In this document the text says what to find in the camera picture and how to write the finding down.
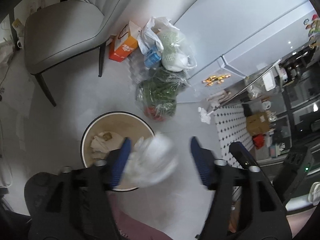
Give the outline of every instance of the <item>gray chair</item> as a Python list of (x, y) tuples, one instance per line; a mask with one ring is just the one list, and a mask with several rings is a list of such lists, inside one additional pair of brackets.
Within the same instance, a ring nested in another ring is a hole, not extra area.
[(29, 16), (25, 26), (24, 57), (53, 106), (56, 103), (42, 73), (84, 52), (100, 48), (99, 77), (110, 29), (130, 0), (68, 0)]

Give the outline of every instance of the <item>metal rod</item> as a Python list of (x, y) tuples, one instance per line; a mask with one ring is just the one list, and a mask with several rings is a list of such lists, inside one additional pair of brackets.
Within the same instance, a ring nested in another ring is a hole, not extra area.
[(227, 103), (229, 103), (232, 99), (234, 99), (236, 96), (240, 95), (243, 91), (245, 91), (248, 87), (250, 87), (253, 83), (255, 83), (259, 78), (261, 78), (265, 73), (270, 71), (273, 67), (276, 66), (281, 61), (281, 59), (277, 60), (271, 67), (269, 67), (265, 72), (263, 72), (259, 77), (257, 77), (254, 81), (252, 81), (249, 85), (247, 85), (244, 89), (236, 93), (233, 97), (231, 97), (229, 100), (225, 101), (221, 105), (217, 106), (215, 109), (213, 109), (210, 113), (213, 113), (214, 111), (218, 110), (219, 108), (225, 106)]

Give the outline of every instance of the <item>refrigerator door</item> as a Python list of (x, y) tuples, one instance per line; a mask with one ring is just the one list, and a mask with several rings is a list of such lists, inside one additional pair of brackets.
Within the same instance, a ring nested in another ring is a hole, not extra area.
[(175, 24), (193, 43), (194, 76), (308, 0), (197, 0)]
[(310, 40), (304, 21), (309, 19), (311, 25), (314, 14), (310, 2), (301, 5), (229, 51), (225, 59), (246, 76), (257, 72)]

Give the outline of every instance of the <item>trash can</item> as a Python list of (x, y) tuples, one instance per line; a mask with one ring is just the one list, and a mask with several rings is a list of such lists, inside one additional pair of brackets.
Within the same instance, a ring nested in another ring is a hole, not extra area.
[[(140, 137), (147, 139), (155, 136), (150, 126), (134, 114), (127, 112), (110, 112), (103, 114), (89, 124), (82, 136), (81, 158), (84, 167), (88, 168), (94, 163), (95, 160), (91, 158), (92, 148), (90, 144), (94, 136), (104, 131), (115, 132), (123, 138), (130, 138), (132, 147)], [(126, 192), (135, 189), (137, 189), (137, 187), (123, 177), (119, 186), (117, 186), (114, 191)]]

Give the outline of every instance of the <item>cable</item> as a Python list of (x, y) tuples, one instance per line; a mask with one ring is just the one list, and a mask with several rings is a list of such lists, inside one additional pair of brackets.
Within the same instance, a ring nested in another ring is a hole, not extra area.
[(1, 180), (2, 184), (4, 185), (4, 186), (0, 186), (0, 188), (4, 188), (4, 187), (8, 188), (8, 187), (10, 187), (10, 186), (12, 185), (12, 183), (13, 183), (13, 176), (12, 176), (11, 167), (10, 167), (7, 159), (5, 158), (5, 155), (4, 155), (4, 152), (3, 152), (3, 131), (2, 131), (1, 118), (0, 118), (0, 132), (1, 132), (1, 136), (0, 136), (0, 139), (1, 139), (1, 142), (0, 142), (0, 144), (1, 144), (1, 145), (0, 145), (0, 150), (1, 150), (0, 159), (2, 159), (4, 162), (6, 162), (7, 167), (9, 168), (9, 173), (10, 173), (10, 177), (11, 177), (11, 182), (10, 182), (10, 184), (6, 185), (3, 176), (0, 174), (0, 180)]
[[(5, 78), (7, 77), (7, 74), (8, 74), (8, 72), (9, 72), (9, 69), (10, 69), (10, 64), (8, 64), (7, 71), (6, 71), (6, 73), (5, 73), (2, 81), (0, 82), (0, 88), (1, 88), (1, 85), (2, 85), (2, 83), (4, 82)], [(3, 162), (6, 163), (6, 166), (7, 166), (8, 169), (9, 169), (9, 173), (10, 173), (10, 177), (11, 177), (11, 182), (10, 182), (10, 184), (9, 184), (9, 185), (6, 185), (6, 183), (5, 183), (5, 181), (4, 181), (4, 178), (3, 178), (2, 174), (0, 173), (0, 181), (1, 181), (2, 185), (3, 185), (3, 186), (0, 186), (0, 188), (4, 188), (4, 187), (5, 187), (5, 188), (8, 188), (8, 187), (10, 187), (10, 186), (12, 185), (12, 183), (13, 183), (13, 176), (12, 176), (11, 167), (10, 167), (7, 159), (5, 158), (5, 155), (4, 155), (4, 152), (3, 152), (3, 130), (2, 130), (1, 118), (0, 118), (0, 133), (1, 133), (1, 136), (0, 136), (0, 139), (1, 139), (1, 142), (0, 142), (0, 151), (1, 151), (1, 152), (0, 152), (0, 159), (2, 159)]]

